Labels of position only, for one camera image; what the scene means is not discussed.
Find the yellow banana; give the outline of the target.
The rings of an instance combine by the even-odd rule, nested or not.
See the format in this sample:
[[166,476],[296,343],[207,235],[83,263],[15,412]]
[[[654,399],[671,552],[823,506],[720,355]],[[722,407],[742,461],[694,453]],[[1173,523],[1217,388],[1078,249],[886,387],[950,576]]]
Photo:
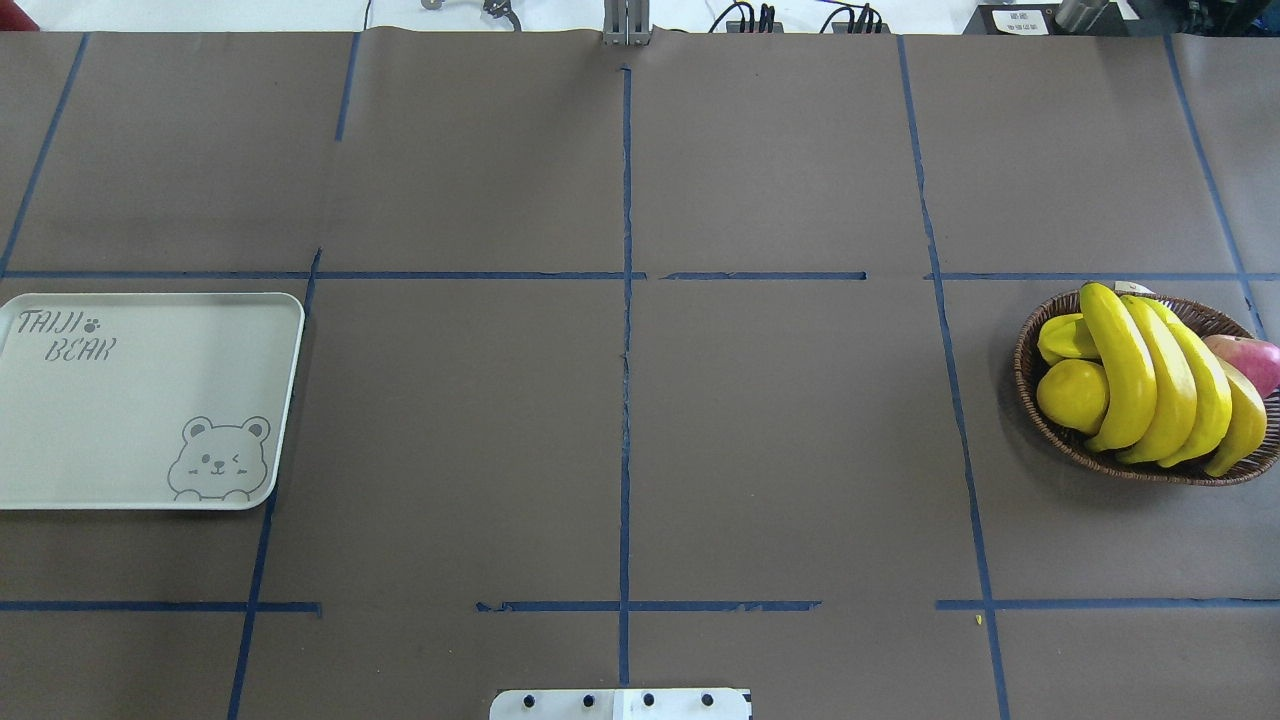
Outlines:
[[1125,464],[1170,459],[1189,439],[1197,419],[1198,393],[1187,356],[1156,302],[1134,295],[1120,297],[1149,351],[1155,368],[1156,405],[1146,433],[1117,454]]
[[1129,448],[1155,419],[1157,380],[1148,346],[1111,288],[1097,282],[1082,286],[1079,305],[1108,383],[1108,407],[1085,447],[1092,452]]
[[1220,357],[1219,364],[1231,391],[1231,416],[1224,438],[1204,465],[1204,473],[1212,478],[1225,477],[1260,448],[1268,424],[1265,402],[1254,384],[1226,360]]
[[1155,310],[1170,324],[1175,340],[1187,356],[1193,373],[1198,402],[1197,419],[1189,439],[1170,459],[1157,461],[1172,468],[1215,450],[1224,438],[1231,416],[1231,391],[1216,356],[1204,341],[1166,305],[1157,300]]

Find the brown wicker basket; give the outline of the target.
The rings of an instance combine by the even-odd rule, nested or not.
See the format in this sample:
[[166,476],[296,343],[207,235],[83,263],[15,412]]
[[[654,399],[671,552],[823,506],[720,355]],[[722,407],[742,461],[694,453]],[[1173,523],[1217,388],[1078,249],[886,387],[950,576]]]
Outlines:
[[1012,395],[1009,405],[1023,415],[1020,427],[1025,436],[1036,436],[1042,454],[1052,452],[1062,462],[1089,471],[1097,477],[1111,477],[1139,483],[1160,483],[1201,487],[1239,486],[1262,477],[1277,468],[1277,395],[1263,401],[1268,427],[1262,445],[1220,477],[1204,473],[1204,459],[1193,459],[1174,468],[1161,468],[1152,462],[1126,465],[1117,462],[1112,452],[1092,454],[1085,448],[1087,437],[1080,432],[1051,421],[1041,411],[1037,389],[1050,365],[1039,350],[1042,327],[1056,316],[1079,313],[1079,292],[1070,290],[1044,300],[1024,320],[1012,346],[1012,359],[1007,389]]

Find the white basket tag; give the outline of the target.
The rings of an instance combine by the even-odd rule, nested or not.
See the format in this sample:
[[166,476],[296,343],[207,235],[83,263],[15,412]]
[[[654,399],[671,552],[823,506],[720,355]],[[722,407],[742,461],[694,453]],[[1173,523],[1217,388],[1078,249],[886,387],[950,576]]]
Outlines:
[[1144,295],[1144,296],[1155,295],[1155,291],[1152,291],[1151,288],[1130,281],[1115,281],[1114,291],[1116,293],[1129,293],[1129,295]]

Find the yellow starfruit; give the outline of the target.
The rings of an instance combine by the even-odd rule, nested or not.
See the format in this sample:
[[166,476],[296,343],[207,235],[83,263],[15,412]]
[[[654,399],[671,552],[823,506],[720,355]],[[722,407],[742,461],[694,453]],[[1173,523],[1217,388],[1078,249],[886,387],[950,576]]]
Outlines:
[[1039,329],[1037,348],[1050,366],[1066,359],[1101,360],[1082,313],[1051,316]]

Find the yellow lemon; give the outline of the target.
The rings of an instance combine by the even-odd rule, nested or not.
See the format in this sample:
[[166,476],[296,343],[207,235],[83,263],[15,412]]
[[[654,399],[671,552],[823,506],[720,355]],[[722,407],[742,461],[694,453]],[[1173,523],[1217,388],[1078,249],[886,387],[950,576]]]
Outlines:
[[1096,436],[1110,402],[1105,369],[1091,360],[1064,359],[1038,382],[1036,401],[1042,414],[1056,424]]

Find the white bear tray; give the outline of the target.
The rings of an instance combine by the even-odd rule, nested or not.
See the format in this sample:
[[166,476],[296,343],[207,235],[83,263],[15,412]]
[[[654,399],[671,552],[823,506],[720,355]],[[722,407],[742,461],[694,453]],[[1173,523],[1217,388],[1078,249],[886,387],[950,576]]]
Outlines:
[[5,510],[229,510],[275,488],[305,329],[283,292],[3,305]]

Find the black label box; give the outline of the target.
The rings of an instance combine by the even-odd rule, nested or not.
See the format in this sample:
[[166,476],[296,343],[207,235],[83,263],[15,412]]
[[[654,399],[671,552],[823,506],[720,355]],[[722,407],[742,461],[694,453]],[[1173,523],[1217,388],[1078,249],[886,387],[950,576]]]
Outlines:
[[1056,20],[1060,3],[979,4],[961,35],[1129,37],[1119,9],[1110,3],[1087,29],[1065,29]]

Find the red pink apple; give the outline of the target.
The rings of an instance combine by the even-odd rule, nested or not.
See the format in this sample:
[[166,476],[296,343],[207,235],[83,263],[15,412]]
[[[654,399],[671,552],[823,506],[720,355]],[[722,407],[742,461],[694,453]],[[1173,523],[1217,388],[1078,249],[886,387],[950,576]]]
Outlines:
[[1211,334],[1202,340],[1212,354],[1239,370],[1262,398],[1270,397],[1277,389],[1279,347],[1276,345],[1231,334]]

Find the aluminium frame post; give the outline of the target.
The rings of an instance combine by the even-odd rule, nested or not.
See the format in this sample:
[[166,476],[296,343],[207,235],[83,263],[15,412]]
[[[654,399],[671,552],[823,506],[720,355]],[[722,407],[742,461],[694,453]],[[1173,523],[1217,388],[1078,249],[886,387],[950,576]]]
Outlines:
[[605,0],[602,38],[605,46],[645,46],[652,41],[649,0]]

